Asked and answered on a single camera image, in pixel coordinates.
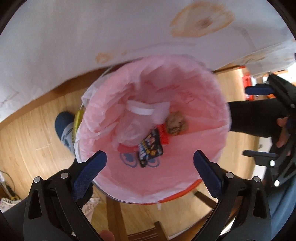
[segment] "wooden chair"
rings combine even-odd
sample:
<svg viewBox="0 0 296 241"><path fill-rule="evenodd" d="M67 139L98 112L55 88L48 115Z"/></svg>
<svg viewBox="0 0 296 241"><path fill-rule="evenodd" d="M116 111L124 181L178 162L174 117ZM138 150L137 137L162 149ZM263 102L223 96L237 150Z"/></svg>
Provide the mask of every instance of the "wooden chair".
<svg viewBox="0 0 296 241"><path fill-rule="evenodd" d="M115 241L168 241L168 238L160 222L154 224L154 228L140 233L127 235L124 226L120 202L106 197L107 219L109 231L115 236Z"/></svg>

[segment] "red object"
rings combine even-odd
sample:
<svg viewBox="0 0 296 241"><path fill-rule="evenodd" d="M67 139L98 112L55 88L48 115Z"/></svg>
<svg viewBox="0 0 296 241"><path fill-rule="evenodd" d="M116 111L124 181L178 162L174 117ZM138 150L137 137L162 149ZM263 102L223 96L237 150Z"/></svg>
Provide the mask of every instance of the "red object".
<svg viewBox="0 0 296 241"><path fill-rule="evenodd" d="M158 132L159 132L159 139L160 139L161 145L169 144L168 135L167 135L167 133L165 131L165 124L157 125L156 127L157 127Z"/></svg>
<svg viewBox="0 0 296 241"><path fill-rule="evenodd" d="M250 75L244 75L242 77L242 82L244 85L244 88L248 87L248 86L252 86L252 81L251 81L251 76ZM254 96L253 95L246 95L246 100L254 100Z"/></svg>

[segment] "blue gripper pad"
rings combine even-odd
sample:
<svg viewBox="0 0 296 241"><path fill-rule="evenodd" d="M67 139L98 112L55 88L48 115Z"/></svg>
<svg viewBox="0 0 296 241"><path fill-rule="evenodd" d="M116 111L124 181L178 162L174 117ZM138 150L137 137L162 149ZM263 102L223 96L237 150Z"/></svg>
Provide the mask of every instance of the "blue gripper pad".
<svg viewBox="0 0 296 241"><path fill-rule="evenodd" d="M256 84L246 87L245 93L248 95L270 95L274 93L274 90L267 84Z"/></svg>
<svg viewBox="0 0 296 241"><path fill-rule="evenodd" d="M213 164L217 164L211 163L201 150L198 150L194 153L193 164L211 196L218 199L222 197L223 180L219 177L215 168L213 168Z"/></svg>
<svg viewBox="0 0 296 241"><path fill-rule="evenodd" d="M72 197L75 202L85 195L91 181L106 166L107 155L103 151L98 151L87 162L72 185Z"/></svg>

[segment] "crumpled plastic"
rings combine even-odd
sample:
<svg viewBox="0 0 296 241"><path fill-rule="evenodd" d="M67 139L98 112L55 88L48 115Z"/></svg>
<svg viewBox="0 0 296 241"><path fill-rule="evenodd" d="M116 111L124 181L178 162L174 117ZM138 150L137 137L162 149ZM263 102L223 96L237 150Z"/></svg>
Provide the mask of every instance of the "crumpled plastic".
<svg viewBox="0 0 296 241"><path fill-rule="evenodd" d="M184 191L199 178L193 154L201 149L217 162L230 127L228 105L215 76L198 61L180 55L151 56L129 63L99 80L76 135L78 162L98 150L107 154L94 182L109 196L130 203L156 203ZM188 130L171 136L164 154L141 168L135 152L112 146L127 100L147 104L170 102L181 111Z"/></svg>

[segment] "chair leg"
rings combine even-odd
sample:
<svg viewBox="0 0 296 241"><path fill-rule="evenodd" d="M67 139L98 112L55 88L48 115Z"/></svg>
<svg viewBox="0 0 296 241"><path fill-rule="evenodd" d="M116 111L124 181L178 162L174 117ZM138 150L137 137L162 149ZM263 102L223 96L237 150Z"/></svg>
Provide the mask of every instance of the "chair leg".
<svg viewBox="0 0 296 241"><path fill-rule="evenodd" d="M157 235L158 235L158 238L159 238L159 241L168 241L168 238L163 230L163 226L161 224L161 222L156 222L154 224L155 226L155 229L156 229L156 232L157 232Z"/></svg>
<svg viewBox="0 0 296 241"><path fill-rule="evenodd" d="M211 198L209 198L208 196L204 195L203 193L201 193L200 191L197 191L196 193L194 193L194 195L201 200L203 203L205 203L206 205L208 205L210 208L214 209L216 206L216 202L214 200L212 200Z"/></svg>
<svg viewBox="0 0 296 241"><path fill-rule="evenodd" d="M106 197L108 228L116 241L128 241L126 228L124 226L120 203L109 197Z"/></svg>

